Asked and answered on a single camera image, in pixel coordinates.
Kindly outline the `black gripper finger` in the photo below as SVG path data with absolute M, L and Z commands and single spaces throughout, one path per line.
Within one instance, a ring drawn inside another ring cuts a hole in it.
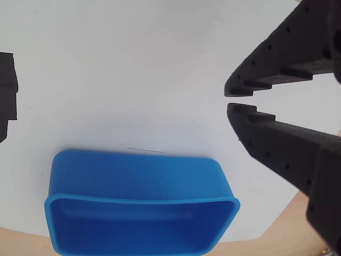
M 231 74 L 226 97 L 332 73 L 340 81 L 340 1 L 301 1 Z
M 309 197 L 307 220 L 340 253 L 340 137 L 277 122 L 250 105 L 230 103 L 227 116 L 251 157 Z

